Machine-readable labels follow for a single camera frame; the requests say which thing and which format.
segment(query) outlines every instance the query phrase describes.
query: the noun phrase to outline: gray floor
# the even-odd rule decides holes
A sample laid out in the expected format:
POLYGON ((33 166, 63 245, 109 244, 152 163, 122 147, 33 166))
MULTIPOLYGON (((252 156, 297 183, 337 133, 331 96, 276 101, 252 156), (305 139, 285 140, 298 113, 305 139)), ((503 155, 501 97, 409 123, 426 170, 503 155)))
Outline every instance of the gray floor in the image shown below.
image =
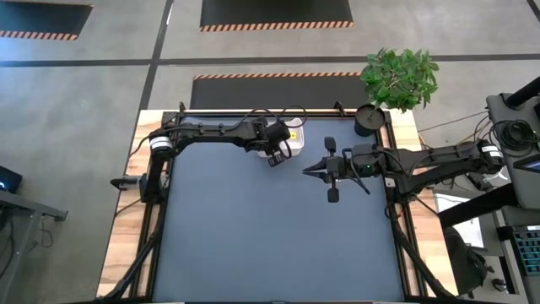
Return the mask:
MULTIPOLYGON (((165 0, 93 3, 77 41, 0 39, 2 61, 150 59, 165 0)), ((363 56, 381 47, 429 48, 436 55, 540 53, 540 22, 526 0, 350 0, 355 27, 324 30, 198 32, 201 0, 176 0, 162 58, 363 56)), ((347 72, 363 63, 159 67, 148 108, 189 103, 201 73, 347 72)), ((427 128, 481 111, 485 97, 518 89, 540 61, 441 62, 440 89, 415 111, 427 128)), ((69 209, 55 242, 24 268, 20 303, 92 299, 126 164, 148 66, 0 68, 0 164, 24 175, 22 195, 69 209)), ((423 133, 454 144, 475 117, 423 133)))

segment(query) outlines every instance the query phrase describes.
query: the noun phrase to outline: black floor line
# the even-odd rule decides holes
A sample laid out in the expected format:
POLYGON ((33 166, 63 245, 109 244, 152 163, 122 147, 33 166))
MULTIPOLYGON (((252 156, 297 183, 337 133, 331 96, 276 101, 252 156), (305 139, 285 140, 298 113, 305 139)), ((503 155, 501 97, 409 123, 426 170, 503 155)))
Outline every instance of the black floor line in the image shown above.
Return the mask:
MULTIPOLYGON (((163 41, 156 45, 155 51, 161 52, 163 41)), ((436 62, 489 62, 540 60, 540 53, 496 54, 496 55, 433 55, 436 62)), ((173 59, 111 59, 111 60, 57 60, 57 61, 0 61, 0 68, 34 67, 109 67, 109 66, 196 66, 228 64, 287 64, 287 63, 362 63, 366 56, 341 57, 232 57, 232 58, 173 58, 173 59)))
POLYGON ((526 0, 526 2, 529 3, 532 12, 535 16, 537 16, 538 22, 540 22, 540 9, 538 9, 537 4, 534 2, 534 0, 526 0))
POLYGON ((148 74, 146 81, 144 82, 143 93, 141 94, 141 102, 138 105, 138 109, 147 110, 149 108, 150 96, 152 95, 152 88, 154 87, 155 75, 158 72, 159 57, 163 50, 163 44, 165 43, 165 35, 167 33, 167 27, 169 23, 169 17, 172 10, 172 5, 175 0, 167 0, 165 3, 165 9, 163 16, 161 16, 161 23, 159 25, 158 37, 155 41, 154 53, 152 54, 152 62, 150 68, 148 68, 148 74))

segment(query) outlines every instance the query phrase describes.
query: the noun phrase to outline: black metal frame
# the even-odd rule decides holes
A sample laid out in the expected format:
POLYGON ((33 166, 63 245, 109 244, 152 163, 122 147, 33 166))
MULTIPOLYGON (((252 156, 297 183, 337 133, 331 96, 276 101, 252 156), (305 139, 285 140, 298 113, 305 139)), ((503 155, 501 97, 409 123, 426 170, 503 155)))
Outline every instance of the black metal frame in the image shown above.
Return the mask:
MULTIPOLYGON (((177 111, 174 111, 174 112, 164 112, 164 116, 167 116, 167 117, 170 117, 171 114, 176 114, 177 111)), ((354 112, 353 111, 349 111, 349 112, 346 112, 346 111, 343 111, 343 109, 341 111, 332 111, 332 110, 328 110, 328 111, 308 111, 307 112, 308 114, 308 117, 309 118, 313 118, 313 117, 324 117, 324 118, 337 118, 337 119, 340 119, 340 118, 343 118, 343 117, 348 117, 348 118, 352 118, 354 117, 354 112)), ((246 114, 246 111, 187 111, 186 112, 186 117, 222 117, 222 118, 227 118, 227 117, 242 117, 246 114)), ((397 147, 397 144, 396 144, 396 139, 394 137, 394 132, 393 132, 393 128, 392 128, 392 120, 390 118, 390 113, 389 112, 386 112, 386 132, 387 132, 387 137, 389 139, 389 144, 390 144, 390 148, 393 148, 395 149, 397 147)), ((263 116, 269 116, 269 114, 267 113, 256 113, 256 114, 253 114, 252 116, 260 116, 260 115, 263 115, 263 116)), ((283 114, 284 117, 297 117, 298 115, 303 115, 302 112, 298 112, 298 111, 289 111, 289 112, 286 112, 283 114)), ((377 144, 383 144, 382 143, 382 134, 381 134, 381 130, 379 130, 379 132, 377 132, 375 134, 375 141, 377 142, 377 144)), ((173 162, 174 160, 171 160, 169 161, 169 163, 167 164, 167 172, 171 172, 172 170, 172 166, 173 166, 173 162)), ((389 202, 389 197, 386 197, 386 202, 388 203, 389 202)), ((157 230, 160 230, 162 231, 163 230, 163 227, 164 227, 164 224, 165 224, 165 216, 166 216, 166 212, 167 212, 167 203, 168 203, 168 199, 164 200, 164 202, 160 205, 160 208, 159 208, 159 215, 158 215, 158 220, 157 220, 157 224, 156 224, 156 227, 155 227, 155 231, 157 230)), ((411 215, 411 211, 410 211, 410 208, 408 207, 408 205, 404 204, 402 206, 403 208, 403 214, 404 214, 404 222, 405 222, 405 226, 407 228, 407 237, 409 239, 409 241, 411 242, 411 244, 413 245, 413 247, 415 248, 415 250, 418 251, 419 247, 418 247, 418 243, 417 243, 417 239, 416 239, 416 235, 415 235, 415 232, 414 232, 414 228, 413 228, 413 220, 412 220, 412 215, 411 215)), ((138 243, 138 254, 141 252, 142 248, 144 247, 145 245, 145 242, 147 241, 147 237, 149 235, 149 230, 150 230, 150 218, 152 216, 152 212, 153 212, 153 205, 151 204, 148 204, 145 208, 145 211, 144 211, 144 217, 143 217, 143 226, 141 227, 141 233, 140 233, 140 237, 139 237, 139 243, 138 243)), ((391 216, 396 216, 397 215, 397 211, 395 209, 395 205, 392 205, 390 207, 390 213, 391 213, 391 216)), ((428 301, 433 301, 434 298, 431 298, 431 297, 427 297, 427 289, 426 289, 426 284, 425 284, 425 281, 424 281, 424 278, 422 277, 422 275, 420 274, 420 272, 415 269, 415 274, 416 274, 416 283, 417 283, 417 286, 418 286, 418 291, 419 291, 419 296, 418 297, 415 297, 415 296, 412 296, 411 295, 411 284, 408 280, 408 273, 407 273, 407 265, 405 263, 405 253, 403 252, 401 246, 398 244, 398 242, 395 240, 396 239, 396 235, 397 235, 397 231, 396 231, 396 227, 389 221, 389 224, 391 225, 391 228, 392 228, 392 234, 394 236, 394 244, 395 244, 395 249, 396 249, 396 257, 397 257, 397 265, 398 265, 398 270, 399 270, 399 274, 400 274, 400 278, 401 278, 401 282, 402 282, 402 293, 403 293, 403 297, 405 299, 405 301, 407 301, 408 299, 414 299, 414 301, 418 302, 418 299, 421 298, 421 299, 425 299, 425 300, 428 300, 428 301)), ((138 285, 139 285, 139 282, 140 282, 140 269, 138 270, 138 273, 136 274, 133 282, 132 282, 132 285, 131 285, 131 288, 130 288, 130 291, 129 291, 129 296, 130 298, 127 298, 127 299, 122 299, 123 301, 126 301, 126 302, 131 302, 130 299, 132 300, 135 300, 135 301, 146 301, 146 302, 152 302, 152 298, 154 297, 154 287, 155 287, 155 279, 156 279, 156 274, 157 274, 157 266, 159 264, 159 251, 160 251, 160 246, 161 246, 161 235, 158 234, 158 238, 155 240, 155 246, 154 246, 154 249, 152 251, 152 255, 151 255, 151 260, 150 260, 150 269, 149 269, 149 273, 148 273, 148 283, 147 283, 147 286, 146 286, 146 292, 145 292, 145 296, 139 296, 137 297, 137 294, 138 294, 138 285)))

